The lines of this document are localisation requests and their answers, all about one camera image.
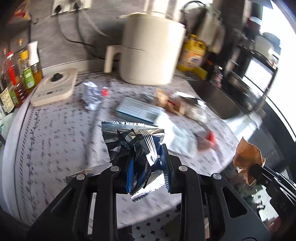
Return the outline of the hanging plastic bags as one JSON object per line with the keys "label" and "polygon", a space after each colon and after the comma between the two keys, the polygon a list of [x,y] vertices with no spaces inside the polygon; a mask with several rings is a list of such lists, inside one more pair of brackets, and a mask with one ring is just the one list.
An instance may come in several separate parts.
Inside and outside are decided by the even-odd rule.
{"label": "hanging plastic bags", "polygon": [[206,10],[206,15],[197,30],[197,37],[208,47],[210,52],[218,55],[224,44],[226,29],[219,10],[216,11],[212,4],[207,5]]}

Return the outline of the white air fryer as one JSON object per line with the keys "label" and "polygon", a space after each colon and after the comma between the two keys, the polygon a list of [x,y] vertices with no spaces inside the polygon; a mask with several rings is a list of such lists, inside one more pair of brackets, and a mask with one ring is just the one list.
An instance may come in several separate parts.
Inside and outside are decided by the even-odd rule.
{"label": "white air fryer", "polygon": [[177,21],[144,13],[124,16],[121,45],[108,46],[104,72],[112,71],[119,53],[119,76],[135,85],[160,86],[171,82],[182,43],[185,26]]}

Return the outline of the stainless steel sink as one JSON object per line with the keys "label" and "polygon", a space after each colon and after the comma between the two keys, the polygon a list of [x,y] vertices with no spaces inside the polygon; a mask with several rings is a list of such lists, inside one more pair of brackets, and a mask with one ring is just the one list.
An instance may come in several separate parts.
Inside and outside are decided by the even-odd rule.
{"label": "stainless steel sink", "polygon": [[220,119],[231,121],[245,115],[240,106],[224,91],[203,80],[188,80],[201,100]]}

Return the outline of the red small package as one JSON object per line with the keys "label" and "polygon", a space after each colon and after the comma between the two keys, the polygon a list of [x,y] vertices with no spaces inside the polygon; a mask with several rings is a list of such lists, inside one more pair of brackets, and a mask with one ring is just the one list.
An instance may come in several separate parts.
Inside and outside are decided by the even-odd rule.
{"label": "red small package", "polygon": [[205,151],[216,146],[216,135],[212,131],[208,131],[205,136],[196,133],[195,137],[199,151]]}

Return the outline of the oil bottle green label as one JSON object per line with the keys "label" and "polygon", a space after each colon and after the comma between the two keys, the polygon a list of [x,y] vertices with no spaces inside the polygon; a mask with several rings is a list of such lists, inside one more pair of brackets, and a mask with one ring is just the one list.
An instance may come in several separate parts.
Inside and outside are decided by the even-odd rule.
{"label": "oil bottle green label", "polygon": [[21,70],[26,90],[31,93],[35,87],[43,79],[40,63],[30,65],[29,63],[29,52],[24,50],[20,53],[21,57]]}

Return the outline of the light blue flat box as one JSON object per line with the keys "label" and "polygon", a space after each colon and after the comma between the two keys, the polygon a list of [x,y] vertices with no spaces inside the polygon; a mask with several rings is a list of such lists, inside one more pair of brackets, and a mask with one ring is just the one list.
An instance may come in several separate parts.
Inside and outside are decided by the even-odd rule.
{"label": "light blue flat box", "polygon": [[115,109],[116,116],[126,121],[153,124],[165,110],[158,106],[124,97]]}

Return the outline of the wall power sockets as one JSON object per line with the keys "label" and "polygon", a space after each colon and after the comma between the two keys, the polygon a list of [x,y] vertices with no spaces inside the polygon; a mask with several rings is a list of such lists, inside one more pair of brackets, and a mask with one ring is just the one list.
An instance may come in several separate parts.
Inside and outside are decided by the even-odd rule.
{"label": "wall power sockets", "polygon": [[71,0],[54,0],[53,1],[53,6],[52,6],[52,11],[51,11],[51,16],[56,15],[55,9],[58,5],[60,5],[61,10],[60,14],[64,13],[70,13],[75,11],[74,4],[78,3],[79,10],[82,9],[91,9],[92,6],[92,0],[80,0],[80,1],[71,1]]}

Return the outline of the white induction cooktop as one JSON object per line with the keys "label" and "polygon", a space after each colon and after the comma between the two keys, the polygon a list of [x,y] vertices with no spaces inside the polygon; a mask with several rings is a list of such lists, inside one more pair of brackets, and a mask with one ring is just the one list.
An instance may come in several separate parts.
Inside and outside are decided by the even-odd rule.
{"label": "white induction cooktop", "polygon": [[38,107],[64,101],[71,97],[77,80],[77,74],[78,71],[76,68],[69,68],[47,75],[35,90],[31,98],[31,105]]}

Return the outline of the blue silver snack wrapper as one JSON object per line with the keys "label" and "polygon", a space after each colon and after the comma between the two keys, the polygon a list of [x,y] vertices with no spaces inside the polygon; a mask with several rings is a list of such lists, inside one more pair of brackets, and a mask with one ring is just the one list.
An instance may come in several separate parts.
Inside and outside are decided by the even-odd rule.
{"label": "blue silver snack wrapper", "polygon": [[125,189],[128,160],[134,158],[133,189],[128,193],[133,202],[165,185],[161,168],[161,147],[165,137],[163,129],[144,123],[103,121],[101,131],[110,162],[123,169]]}

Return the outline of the yellow detergent bottle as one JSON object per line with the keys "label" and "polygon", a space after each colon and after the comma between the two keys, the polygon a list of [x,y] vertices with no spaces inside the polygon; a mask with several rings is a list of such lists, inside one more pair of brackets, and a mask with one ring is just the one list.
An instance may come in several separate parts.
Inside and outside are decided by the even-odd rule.
{"label": "yellow detergent bottle", "polygon": [[202,69],[201,63],[206,54],[207,46],[196,35],[189,35],[183,44],[177,69],[182,72],[191,72],[201,80],[206,80],[208,72]]}

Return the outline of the brown paper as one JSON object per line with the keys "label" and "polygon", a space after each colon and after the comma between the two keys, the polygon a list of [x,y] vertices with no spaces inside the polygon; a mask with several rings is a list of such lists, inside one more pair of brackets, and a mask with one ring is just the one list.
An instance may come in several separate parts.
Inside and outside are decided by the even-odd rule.
{"label": "brown paper", "polygon": [[246,184],[251,186],[255,181],[255,178],[249,174],[251,166],[258,164],[263,167],[265,165],[266,158],[262,156],[258,147],[249,143],[244,138],[241,138],[232,162],[237,168],[238,173],[243,176]]}

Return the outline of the crumpled silver foil wrapper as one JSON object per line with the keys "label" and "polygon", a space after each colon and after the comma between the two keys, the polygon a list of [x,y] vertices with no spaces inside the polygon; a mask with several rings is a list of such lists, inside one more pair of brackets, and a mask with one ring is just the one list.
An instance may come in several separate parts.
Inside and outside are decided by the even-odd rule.
{"label": "crumpled silver foil wrapper", "polygon": [[82,100],[86,110],[97,110],[102,102],[101,89],[92,81],[83,82]]}

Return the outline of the red cap sauce bottle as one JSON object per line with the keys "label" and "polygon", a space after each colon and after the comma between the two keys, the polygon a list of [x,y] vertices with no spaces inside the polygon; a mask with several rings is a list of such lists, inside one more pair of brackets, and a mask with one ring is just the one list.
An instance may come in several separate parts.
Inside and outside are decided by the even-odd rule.
{"label": "red cap sauce bottle", "polygon": [[19,70],[19,65],[16,62],[12,51],[6,53],[4,66],[6,68],[6,75],[10,80],[9,92],[15,107],[19,108],[27,98],[27,90]]}

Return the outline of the patterned white tablecloth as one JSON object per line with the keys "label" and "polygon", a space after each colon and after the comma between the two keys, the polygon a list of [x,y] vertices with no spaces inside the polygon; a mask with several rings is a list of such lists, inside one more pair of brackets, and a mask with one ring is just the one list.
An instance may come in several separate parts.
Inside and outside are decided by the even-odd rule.
{"label": "patterned white tablecloth", "polygon": [[[27,100],[11,124],[4,146],[1,206],[31,225],[65,187],[65,178],[116,160],[119,145],[103,133],[103,122],[122,123],[116,108],[152,86],[128,84],[116,73],[78,77],[73,96],[33,107]],[[210,176],[231,162],[238,139],[213,111],[206,109],[202,126],[195,120],[163,113],[157,126],[165,131],[169,153],[197,173]]]}

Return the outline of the black dish rack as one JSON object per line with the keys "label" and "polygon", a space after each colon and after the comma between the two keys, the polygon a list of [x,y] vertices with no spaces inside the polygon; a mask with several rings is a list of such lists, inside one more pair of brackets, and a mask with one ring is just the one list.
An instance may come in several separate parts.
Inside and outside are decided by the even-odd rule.
{"label": "black dish rack", "polygon": [[247,18],[225,69],[225,90],[246,112],[262,108],[278,73],[280,40],[260,27],[259,18]]}

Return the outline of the white plastic bag wrapper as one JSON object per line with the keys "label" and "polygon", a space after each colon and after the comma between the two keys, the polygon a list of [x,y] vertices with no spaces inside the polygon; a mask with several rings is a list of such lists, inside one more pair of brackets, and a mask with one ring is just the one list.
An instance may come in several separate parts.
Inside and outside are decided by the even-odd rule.
{"label": "white plastic bag wrapper", "polygon": [[162,113],[154,122],[165,131],[164,144],[173,153],[193,158],[197,152],[197,140],[192,133],[177,127],[166,113]]}

